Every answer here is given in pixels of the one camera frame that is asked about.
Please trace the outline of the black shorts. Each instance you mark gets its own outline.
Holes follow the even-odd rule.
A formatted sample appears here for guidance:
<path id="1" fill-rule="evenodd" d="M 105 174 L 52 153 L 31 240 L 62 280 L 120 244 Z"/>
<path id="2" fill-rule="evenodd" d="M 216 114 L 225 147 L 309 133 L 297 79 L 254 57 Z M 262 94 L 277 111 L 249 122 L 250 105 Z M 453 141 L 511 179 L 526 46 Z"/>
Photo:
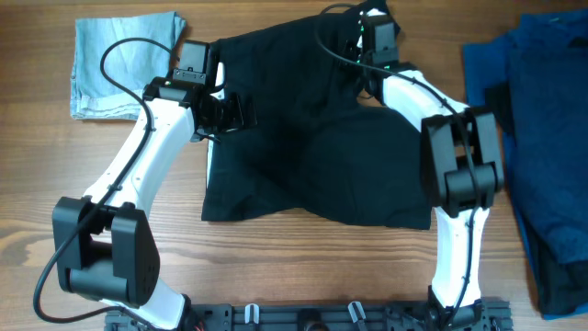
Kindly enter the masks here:
<path id="1" fill-rule="evenodd" d="M 361 105 L 358 68 L 340 62 L 366 1 L 218 41 L 228 93 L 257 123 L 214 145 L 201 217 L 243 221 L 302 208 L 332 221 L 426 230 L 418 130 L 400 113 Z"/>

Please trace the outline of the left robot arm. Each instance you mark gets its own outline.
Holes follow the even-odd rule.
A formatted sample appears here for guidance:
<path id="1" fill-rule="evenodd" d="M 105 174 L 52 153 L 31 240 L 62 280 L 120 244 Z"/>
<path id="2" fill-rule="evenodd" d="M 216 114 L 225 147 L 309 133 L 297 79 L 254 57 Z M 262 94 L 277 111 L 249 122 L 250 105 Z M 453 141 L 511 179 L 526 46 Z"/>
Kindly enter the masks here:
<path id="1" fill-rule="evenodd" d="M 253 105 L 226 96 L 218 48 L 185 42 L 178 66 L 155 77 L 136 97 L 142 113 L 105 173 L 80 199 L 62 197 L 52 212 L 55 252 L 36 285 L 39 318 L 69 324 L 107 314 L 120 326 L 144 330 L 202 330 L 189 298 L 159 277 L 160 255 L 148 217 L 171 164 L 187 143 L 256 124 Z M 40 296 L 52 270 L 61 289 L 104 307 L 53 317 Z"/>

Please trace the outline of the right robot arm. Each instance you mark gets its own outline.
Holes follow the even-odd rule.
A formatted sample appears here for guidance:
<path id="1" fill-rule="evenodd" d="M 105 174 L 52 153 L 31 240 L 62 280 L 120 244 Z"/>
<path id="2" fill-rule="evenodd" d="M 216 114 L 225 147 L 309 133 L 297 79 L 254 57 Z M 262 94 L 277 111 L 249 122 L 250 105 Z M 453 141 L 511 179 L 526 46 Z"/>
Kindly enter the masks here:
<path id="1" fill-rule="evenodd" d="M 400 63 L 397 25 L 376 8 L 358 20 L 357 64 L 367 91 L 420 133 L 420 175 L 437 222 L 435 275 L 418 314 L 426 330 L 509 330 L 508 302 L 485 299 L 481 241 L 504 174 L 495 118 L 446 96 L 416 68 Z"/>

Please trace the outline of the folded light blue jeans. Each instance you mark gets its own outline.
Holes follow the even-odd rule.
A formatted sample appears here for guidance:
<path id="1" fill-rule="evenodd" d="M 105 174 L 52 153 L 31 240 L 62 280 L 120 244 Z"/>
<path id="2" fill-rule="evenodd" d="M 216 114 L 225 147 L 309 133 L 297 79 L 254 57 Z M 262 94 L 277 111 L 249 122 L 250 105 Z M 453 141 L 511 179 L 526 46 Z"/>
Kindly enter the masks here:
<path id="1" fill-rule="evenodd" d="M 79 18 L 70 78 L 70 115 L 75 120 L 136 120 L 138 101 L 113 86 L 100 71 L 137 96 L 156 76 L 168 73 L 171 51 L 187 22 L 174 11 L 137 17 Z"/>

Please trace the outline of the blue t-shirt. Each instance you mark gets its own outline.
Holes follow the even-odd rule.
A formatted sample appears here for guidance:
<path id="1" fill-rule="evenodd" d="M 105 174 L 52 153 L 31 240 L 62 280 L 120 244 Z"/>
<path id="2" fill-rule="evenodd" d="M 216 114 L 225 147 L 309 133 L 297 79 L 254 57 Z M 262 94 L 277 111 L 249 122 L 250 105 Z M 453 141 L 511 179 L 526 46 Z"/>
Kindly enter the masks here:
<path id="1" fill-rule="evenodd" d="M 556 261 L 587 285 L 587 12 L 524 14 L 519 25 L 462 49 L 467 100 L 510 86 L 514 197 Z"/>

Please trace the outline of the black garment under t-shirt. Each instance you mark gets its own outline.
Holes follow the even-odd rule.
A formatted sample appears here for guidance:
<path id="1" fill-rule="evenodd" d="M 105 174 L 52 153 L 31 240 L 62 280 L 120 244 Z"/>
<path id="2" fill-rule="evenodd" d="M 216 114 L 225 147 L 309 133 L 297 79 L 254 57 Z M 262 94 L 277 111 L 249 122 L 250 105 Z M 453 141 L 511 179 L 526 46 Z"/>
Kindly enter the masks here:
<path id="1" fill-rule="evenodd" d="M 547 244 L 520 212 L 515 193 L 515 123 L 510 86 L 506 82 L 484 90 L 486 106 L 503 129 L 505 175 L 526 256 L 537 289 L 537 308 L 545 319 L 557 319 L 587 312 L 587 285 L 582 283 L 582 267 L 559 264 Z"/>

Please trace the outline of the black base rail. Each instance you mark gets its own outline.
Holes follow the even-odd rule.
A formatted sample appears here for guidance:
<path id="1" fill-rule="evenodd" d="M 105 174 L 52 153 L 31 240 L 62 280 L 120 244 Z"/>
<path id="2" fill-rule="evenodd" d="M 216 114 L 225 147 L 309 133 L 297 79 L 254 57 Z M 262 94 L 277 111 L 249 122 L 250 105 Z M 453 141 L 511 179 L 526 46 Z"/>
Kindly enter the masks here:
<path id="1" fill-rule="evenodd" d="M 229 304 L 192 305 L 188 322 L 180 330 L 441 330 L 450 312 L 441 313 L 429 302 L 387 304 L 247 306 Z M 510 303 L 481 299 L 458 309 L 444 330 L 514 330 Z M 130 317 L 108 313 L 104 330 L 154 330 Z"/>

